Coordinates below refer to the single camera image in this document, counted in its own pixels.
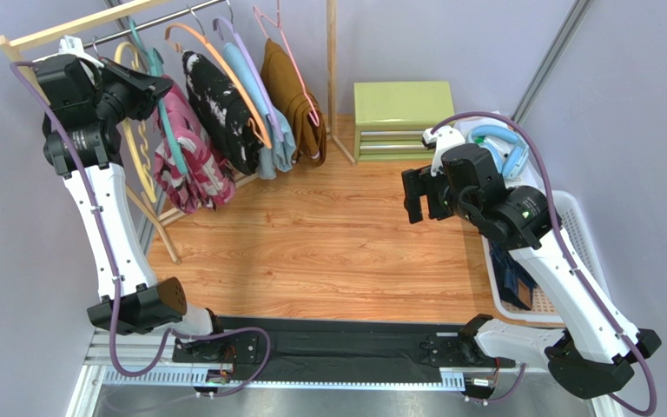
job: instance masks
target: teal hanger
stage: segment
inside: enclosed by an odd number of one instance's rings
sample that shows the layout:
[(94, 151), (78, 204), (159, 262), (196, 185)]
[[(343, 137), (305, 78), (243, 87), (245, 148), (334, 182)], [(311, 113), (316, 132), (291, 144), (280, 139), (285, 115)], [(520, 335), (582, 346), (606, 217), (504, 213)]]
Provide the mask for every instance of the teal hanger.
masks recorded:
[[(135, 22), (133, 19), (129, 19), (130, 31), (135, 41), (135, 45), (138, 47), (138, 50), (144, 55), (147, 62), (149, 63), (149, 74), (151, 76), (163, 76), (164, 75), (164, 60), (159, 54), (159, 51), (156, 48), (152, 48), (151, 51), (147, 51), (146, 47), (143, 46), (143, 41), (138, 35), (138, 30), (135, 29)], [(184, 156), (182, 155), (182, 150), (180, 149), (179, 143), (175, 137), (174, 132), (172, 131), (171, 124), (169, 124), (169, 115), (167, 114), (167, 107), (164, 105), (164, 99), (159, 100), (159, 117), (162, 120), (162, 126), (164, 128), (164, 133), (167, 135), (167, 143), (169, 144), (169, 151), (172, 153), (172, 157), (175, 160), (177, 170), (182, 175), (188, 173), (187, 164), (184, 161)]]

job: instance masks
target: pink patterned garment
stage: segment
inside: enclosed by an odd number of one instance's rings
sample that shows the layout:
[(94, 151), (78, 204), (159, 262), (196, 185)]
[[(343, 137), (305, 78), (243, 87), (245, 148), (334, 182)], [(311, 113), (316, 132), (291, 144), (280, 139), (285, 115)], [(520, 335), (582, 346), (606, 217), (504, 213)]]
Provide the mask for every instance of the pink patterned garment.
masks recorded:
[(228, 203), (236, 190), (233, 170), (220, 151), (215, 149), (200, 121), (189, 107), (182, 90), (175, 84), (164, 97), (169, 124), (182, 150), (188, 173), (180, 174), (169, 151), (167, 137), (154, 112), (155, 126), (162, 132), (162, 143), (154, 154), (154, 178), (169, 200), (184, 213)]

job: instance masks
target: gray floor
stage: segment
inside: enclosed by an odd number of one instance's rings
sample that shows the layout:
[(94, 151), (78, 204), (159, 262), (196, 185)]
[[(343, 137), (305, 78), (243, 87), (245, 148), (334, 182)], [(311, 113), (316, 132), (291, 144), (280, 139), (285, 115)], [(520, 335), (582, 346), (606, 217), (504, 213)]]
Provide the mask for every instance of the gray floor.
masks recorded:
[[(501, 375), (507, 390), (514, 375)], [(124, 416), (105, 406), (137, 409), (192, 394), (190, 387), (103, 387), (94, 417)], [(572, 397), (548, 374), (528, 374), (505, 403), (477, 407), (458, 393), (250, 388), (217, 400), (191, 399), (141, 417), (210, 415), (214, 417), (592, 417), (590, 402)]]

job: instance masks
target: wooden clothes rack frame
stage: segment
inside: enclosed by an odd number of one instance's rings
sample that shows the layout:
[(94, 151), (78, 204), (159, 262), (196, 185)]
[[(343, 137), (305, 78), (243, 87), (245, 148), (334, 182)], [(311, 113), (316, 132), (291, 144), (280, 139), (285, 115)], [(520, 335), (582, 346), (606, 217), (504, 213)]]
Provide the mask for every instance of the wooden clothes rack frame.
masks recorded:
[[(75, 35), (84, 30), (89, 30), (100, 26), (106, 23), (113, 22), (122, 17), (127, 17), (133, 13), (139, 11), (148, 10), (154, 8), (160, 4), (167, 3), (169, 0), (132, 0), (129, 3), (124, 3), (116, 7), (111, 7), (106, 10), (98, 11), (91, 15), (78, 18), (71, 22), (62, 23), (52, 28), (46, 30), (41, 30), (36, 33), (19, 37), (18, 39), (9, 40), (5, 36), (0, 36), (0, 50), (10, 59), (12, 62), (15, 61), (27, 61), (23, 57), (23, 53), (27, 50), (31, 50), (35, 47), (45, 45), (46, 43), (51, 43), (58, 41), (66, 35)], [(341, 143), (338, 137), (338, 126), (336, 122), (336, 5), (337, 0), (327, 0), (327, 92), (328, 92), (328, 134), (329, 138), (333, 140), (336, 147), (339, 148), (344, 157), (354, 166), (356, 164), (352, 154), (348, 149)], [(211, 5), (225, 3), (225, 0), (209, 0), (204, 3), (199, 3), (195, 6), (185, 8), (183, 10), (178, 10), (175, 13), (156, 18), (146, 23), (139, 24), (135, 28), (137, 30), (144, 30), (147, 28), (154, 27), (156, 25), (169, 22), (176, 19), (177, 17), (185, 16), (193, 11), (205, 9)], [(127, 36), (131, 33), (131, 30), (121, 30), (116, 33), (113, 33), (108, 36), (103, 36), (97, 38), (92, 42), (84, 44), (84, 48), (87, 49), (93, 45), (99, 45), (101, 43), (106, 43), (109, 41), (116, 40), (123, 36)], [(36, 90), (45, 97), (45, 94), (41, 90), (40, 86), (36, 81), (36, 75), (33, 73), (31, 68), (21, 67), (20, 71), (23, 72), (28, 81), (36, 88)], [(257, 175), (238, 175), (236, 177), (236, 187), (242, 187), (258, 178)], [(142, 213), (149, 219), (149, 221), (156, 227), (156, 231), (159, 233), (162, 238), (164, 245), (167, 247), (167, 251), (172, 258), (172, 261), (176, 264), (182, 263), (179, 255), (176, 253), (174, 243), (169, 237), (166, 227), (176, 222), (186, 214), (181, 212), (177, 208), (172, 208), (165, 213), (158, 215), (151, 204), (148, 202), (142, 202), (138, 195), (130, 188), (126, 187), (128, 197), (130, 200), (142, 211)]]

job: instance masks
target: brown garment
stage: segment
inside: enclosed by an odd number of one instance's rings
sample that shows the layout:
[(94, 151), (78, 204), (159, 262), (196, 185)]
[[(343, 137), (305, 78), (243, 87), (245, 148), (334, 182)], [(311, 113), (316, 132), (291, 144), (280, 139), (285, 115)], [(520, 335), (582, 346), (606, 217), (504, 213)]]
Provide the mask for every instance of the brown garment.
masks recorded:
[[(272, 104), (287, 118), (293, 129), (297, 150), (293, 153), (293, 160), (299, 161), (303, 154), (314, 161), (315, 166), (326, 160), (326, 122), (323, 112), (310, 91), (308, 95), (313, 100), (313, 108), (303, 94), (303, 88), (295, 72), (290, 57), (280, 45), (267, 40), (264, 48), (264, 63), (261, 66), (261, 81), (267, 88)], [(316, 127), (308, 117), (310, 111), (315, 111), (320, 120)]]

